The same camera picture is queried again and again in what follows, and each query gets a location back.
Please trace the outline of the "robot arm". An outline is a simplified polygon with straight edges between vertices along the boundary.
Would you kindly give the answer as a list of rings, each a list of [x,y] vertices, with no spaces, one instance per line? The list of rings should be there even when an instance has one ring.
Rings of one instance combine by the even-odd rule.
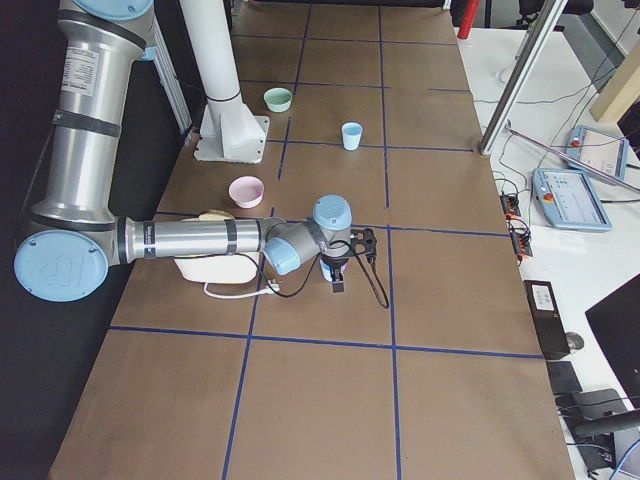
[[[321,197],[298,223],[278,218],[135,221],[108,207],[132,64],[156,40],[150,1],[64,1],[68,45],[45,198],[14,258],[19,284],[53,302],[93,293],[113,265],[137,259],[251,256],[285,275],[324,262],[334,283],[355,253],[348,202]]]

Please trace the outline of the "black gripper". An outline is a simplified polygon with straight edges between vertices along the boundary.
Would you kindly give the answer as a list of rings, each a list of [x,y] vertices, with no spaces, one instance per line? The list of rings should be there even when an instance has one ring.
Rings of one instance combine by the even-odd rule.
[[[332,268],[331,279],[332,279],[332,291],[334,293],[343,293],[344,292],[344,271],[346,269],[348,258],[345,257],[329,257],[327,255],[322,255],[320,258],[320,263],[324,262],[328,264]]]

